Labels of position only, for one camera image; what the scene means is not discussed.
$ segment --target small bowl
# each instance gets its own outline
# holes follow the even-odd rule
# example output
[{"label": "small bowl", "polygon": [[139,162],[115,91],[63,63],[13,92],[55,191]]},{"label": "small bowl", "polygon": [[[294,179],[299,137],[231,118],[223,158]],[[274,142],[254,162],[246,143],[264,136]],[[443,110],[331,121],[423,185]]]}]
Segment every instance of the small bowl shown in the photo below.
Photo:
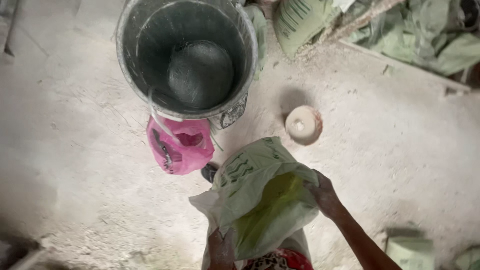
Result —
[{"label": "small bowl", "polygon": [[285,120],[285,130],[290,138],[304,146],[314,143],[320,137],[322,129],[320,113],[307,105],[296,107]]}]

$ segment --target wooden plank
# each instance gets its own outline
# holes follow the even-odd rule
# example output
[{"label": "wooden plank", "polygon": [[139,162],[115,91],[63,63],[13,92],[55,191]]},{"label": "wooden plank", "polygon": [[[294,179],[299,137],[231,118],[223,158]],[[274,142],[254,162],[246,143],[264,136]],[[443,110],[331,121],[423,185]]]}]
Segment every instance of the wooden plank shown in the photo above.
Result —
[{"label": "wooden plank", "polygon": [[406,64],[406,63],[403,63],[401,61],[398,61],[398,60],[395,60],[393,58],[390,58],[390,57],[387,57],[381,53],[378,53],[376,51],[372,51],[372,50],[369,50],[367,48],[364,48],[362,46],[359,46],[359,45],[356,45],[356,44],[353,44],[353,43],[350,43],[348,41],[345,41],[345,40],[340,40],[340,43],[343,44],[343,45],[346,45],[348,47],[350,47],[351,49],[354,49],[354,50],[357,50],[359,52],[362,52],[364,54],[368,54],[370,56],[373,56],[379,60],[381,60],[382,62],[388,64],[388,65],[391,65],[391,66],[394,66],[394,67],[398,67],[398,68],[404,68],[404,69],[408,69],[408,70],[412,70],[416,73],[420,73],[422,74],[423,76],[425,76],[426,78],[432,80],[432,81],[436,81],[438,83],[441,83],[443,85],[445,85],[446,87],[448,88],[451,88],[451,89],[455,89],[457,91],[461,91],[461,92],[464,92],[464,93],[469,93],[472,91],[472,88],[468,85],[465,85],[465,84],[462,84],[462,83],[459,83],[459,82],[456,82],[456,81],[453,81],[453,80],[450,80],[448,78],[445,78],[445,77],[442,77],[440,75],[437,75],[437,74],[434,74],[434,73],[431,73],[431,72],[428,72],[424,69],[421,69],[421,68],[418,68],[418,67],[415,67],[415,66],[412,66],[412,65],[409,65],[409,64]]},{"label": "wooden plank", "polygon": [[357,29],[366,26],[373,18],[384,13],[385,11],[393,8],[393,6],[403,2],[405,0],[379,0],[376,4],[370,7],[360,17],[354,19],[350,23],[344,25],[331,25],[328,27],[324,34],[320,37],[320,42],[336,42],[344,37],[350,36],[351,33]]}]

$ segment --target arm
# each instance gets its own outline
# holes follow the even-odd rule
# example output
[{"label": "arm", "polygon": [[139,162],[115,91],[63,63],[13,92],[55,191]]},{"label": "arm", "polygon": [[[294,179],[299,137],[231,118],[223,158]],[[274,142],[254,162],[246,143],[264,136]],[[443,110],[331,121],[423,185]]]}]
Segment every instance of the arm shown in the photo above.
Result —
[{"label": "arm", "polygon": [[225,238],[222,238],[218,229],[208,237],[209,270],[233,270],[235,260],[232,248],[233,229],[227,232]]},{"label": "arm", "polygon": [[320,187],[311,183],[305,187],[315,197],[320,211],[330,218],[342,232],[365,270],[401,270],[401,268],[387,256],[375,242],[368,237],[360,225],[353,219],[347,209],[338,199],[330,179],[314,170],[318,175]]}]

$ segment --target hand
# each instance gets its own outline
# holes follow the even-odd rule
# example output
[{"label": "hand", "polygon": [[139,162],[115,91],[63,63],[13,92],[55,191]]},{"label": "hand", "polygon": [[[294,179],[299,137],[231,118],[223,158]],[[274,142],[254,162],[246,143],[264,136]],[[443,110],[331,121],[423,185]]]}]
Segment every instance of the hand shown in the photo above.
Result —
[{"label": "hand", "polygon": [[210,270],[232,270],[235,261],[232,245],[233,229],[230,228],[224,238],[218,229],[208,237]]},{"label": "hand", "polygon": [[321,172],[314,170],[318,176],[319,187],[311,182],[304,181],[303,186],[315,197],[320,211],[329,219],[335,221],[338,217],[347,214],[347,210],[338,199],[332,181]]}]

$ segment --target bucket rim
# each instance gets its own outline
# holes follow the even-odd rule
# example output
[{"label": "bucket rim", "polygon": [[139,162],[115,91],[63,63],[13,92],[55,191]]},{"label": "bucket rim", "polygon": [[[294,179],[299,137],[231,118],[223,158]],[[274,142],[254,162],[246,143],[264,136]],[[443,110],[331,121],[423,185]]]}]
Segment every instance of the bucket rim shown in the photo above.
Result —
[{"label": "bucket rim", "polygon": [[[123,47],[122,47],[122,41],[123,41],[123,34],[125,31],[125,25],[127,23],[127,20],[129,18],[129,14],[131,13],[132,9],[134,6],[142,0],[131,0],[129,1],[119,18],[119,22],[117,24],[117,33],[116,33],[116,38],[115,38],[115,43],[116,43],[116,50],[117,50],[117,58],[120,64],[120,68],[122,70],[123,75],[125,76],[125,79],[127,80],[127,83],[130,85],[132,90],[146,103],[148,103],[148,93],[142,92],[138,86],[135,84],[133,81],[133,78],[128,71],[127,68],[127,63],[125,60],[125,55],[123,53]],[[250,36],[250,39],[252,40],[252,62],[250,64],[250,67],[248,68],[248,73],[247,73],[247,78],[245,80],[245,83],[243,84],[242,88],[240,91],[238,91],[233,97],[231,97],[228,101],[224,103],[220,103],[210,109],[205,109],[201,110],[198,113],[180,113],[176,112],[173,110],[169,110],[167,108],[164,108],[157,103],[153,102],[153,106],[157,113],[161,116],[164,116],[166,118],[172,118],[172,119],[188,119],[188,120],[198,120],[198,119],[205,119],[205,118],[210,118],[213,116],[216,116],[218,114],[221,114],[225,111],[228,111],[231,109],[236,103],[238,103],[247,93],[248,89],[250,88],[250,84],[252,83],[253,80],[253,75],[255,73],[255,69],[257,66],[257,60],[258,60],[258,44],[257,44],[257,37],[255,34],[255,29],[253,28],[253,23],[248,17],[248,14],[243,10],[243,6],[237,3],[234,8],[239,12],[241,19],[243,22],[246,24],[247,29],[248,29],[248,34]]]}]

